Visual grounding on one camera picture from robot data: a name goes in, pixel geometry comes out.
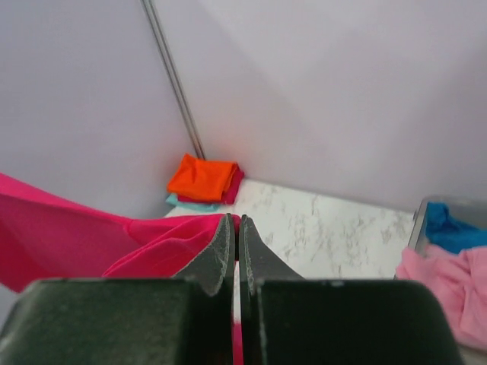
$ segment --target folded orange towel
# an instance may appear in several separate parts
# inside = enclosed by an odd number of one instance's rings
[[[206,161],[185,154],[167,191],[204,202],[218,201],[230,187],[237,166],[235,162]]]

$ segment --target red cloth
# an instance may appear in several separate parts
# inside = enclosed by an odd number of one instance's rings
[[[244,365],[244,343],[242,341],[242,324],[232,322],[232,349],[234,365]]]
[[[237,171],[234,173],[234,177],[231,180],[230,187],[226,192],[223,193],[221,200],[207,202],[203,200],[196,200],[192,198],[188,198],[184,195],[178,195],[177,200],[184,203],[203,203],[203,204],[233,204],[235,203],[235,199],[237,198],[238,189],[240,188],[240,184],[245,177],[245,173],[238,167]]]
[[[135,220],[0,173],[0,282],[19,292],[41,278],[168,277],[208,245],[221,216]]]

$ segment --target metal pole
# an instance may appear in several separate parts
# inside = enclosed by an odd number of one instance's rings
[[[157,12],[154,9],[154,4],[152,3],[152,0],[142,0],[142,5],[144,6],[149,22],[151,23],[151,28],[154,32],[154,37],[158,44],[159,53],[161,54],[164,65],[166,66],[167,74],[173,87],[177,103],[180,106],[181,115],[183,116],[184,124],[186,125],[186,129],[189,133],[189,138],[191,139],[193,147],[195,148],[196,156],[204,159],[205,152],[203,151],[201,141],[199,140],[198,131],[196,130],[193,116],[191,114],[191,110],[189,109],[188,101],[186,99],[186,96],[184,95],[183,86],[177,76],[174,60],[170,54],[169,45],[167,44],[167,39],[164,35],[161,22],[159,21],[159,18],[157,16]]]

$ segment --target teal cloth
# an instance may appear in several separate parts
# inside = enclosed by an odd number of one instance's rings
[[[177,200],[176,194],[169,194],[166,203],[174,205],[175,207],[188,208],[193,211],[217,211],[220,208],[219,204],[199,204],[199,203],[183,203]]]

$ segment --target cloth stack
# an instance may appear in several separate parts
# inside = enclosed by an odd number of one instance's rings
[[[396,276],[424,284],[456,340],[487,351],[487,230],[451,217],[443,203],[429,203],[425,233],[431,245],[424,255],[406,248]]]
[[[235,203],[245,174],[236,162],[200,160],[185,154],[167,184],[168,204],[194,211],[217,211]]]

